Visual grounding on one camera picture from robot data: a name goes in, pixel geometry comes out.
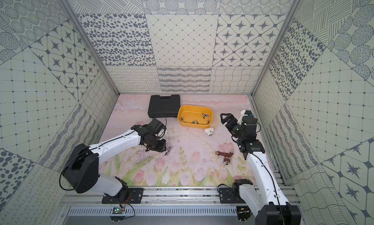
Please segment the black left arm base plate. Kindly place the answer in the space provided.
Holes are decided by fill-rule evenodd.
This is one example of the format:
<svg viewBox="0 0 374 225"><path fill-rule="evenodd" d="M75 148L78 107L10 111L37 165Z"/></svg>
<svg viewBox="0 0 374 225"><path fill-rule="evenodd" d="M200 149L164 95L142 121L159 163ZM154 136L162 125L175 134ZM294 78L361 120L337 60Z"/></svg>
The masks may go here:
<svg viewBox="0 0 374 225"><path fill-rule="evenodd" d="M122 179L115 177L121 183L121 190L115 196L110 196L108 194L104 194L102 199L102 204L122 204L122 203L130 203L130 204L140 204L142 197L143 197L143 188L129 188L127 183L124 182Z"/></svg>

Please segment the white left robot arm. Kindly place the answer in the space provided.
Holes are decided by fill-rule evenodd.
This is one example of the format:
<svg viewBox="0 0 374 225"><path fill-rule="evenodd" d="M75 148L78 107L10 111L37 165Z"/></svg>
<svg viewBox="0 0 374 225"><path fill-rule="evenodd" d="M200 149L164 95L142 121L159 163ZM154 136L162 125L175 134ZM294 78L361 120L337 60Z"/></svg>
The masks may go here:
<svg viewBox="0 0 374 225"><path fill-rule="evenodd" d="M107 196L124 200L127 183L119 177L108 177L99 173L99 167L119 153L143 146L146 151L165 152L166 126L154 119L146 125L134 125L121 135L107 141L87 146L77 145L72 151L60 176L76 193L97 191Z"/></svg>

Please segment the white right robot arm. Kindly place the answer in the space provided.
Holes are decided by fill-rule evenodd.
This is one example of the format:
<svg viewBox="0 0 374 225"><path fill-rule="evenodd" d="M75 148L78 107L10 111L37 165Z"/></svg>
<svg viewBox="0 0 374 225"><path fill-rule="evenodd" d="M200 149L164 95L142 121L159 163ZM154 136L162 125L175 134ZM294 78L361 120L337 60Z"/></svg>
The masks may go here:
<svg viewBox="0 0 374 225"><path fill-rule="evenodd" d="M234 198L246 203L256 225L299 225L302 214L296 205L290 204L276 182L266 150L257 139L258 122L252 112L243 110L239 119L233 114L221 114L220 118L249 164L257 183L254 187L250 180L235 180L232 185Z"/></svg>

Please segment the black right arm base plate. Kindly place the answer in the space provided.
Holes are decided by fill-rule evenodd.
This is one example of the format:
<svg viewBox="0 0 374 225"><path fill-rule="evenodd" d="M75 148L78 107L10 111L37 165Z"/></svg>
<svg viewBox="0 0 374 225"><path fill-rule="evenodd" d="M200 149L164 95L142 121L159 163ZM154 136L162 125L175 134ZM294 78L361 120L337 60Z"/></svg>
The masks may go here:
<svg viewBox="0 0 374 225"><path fill-rule="evenodd" d="M225 184L220 184L217 191L220 197L221 204L245 204L245 201L239 195L240 185L252 185L253 183L248 179L236 179L232 186L229 187Z"/></svg>

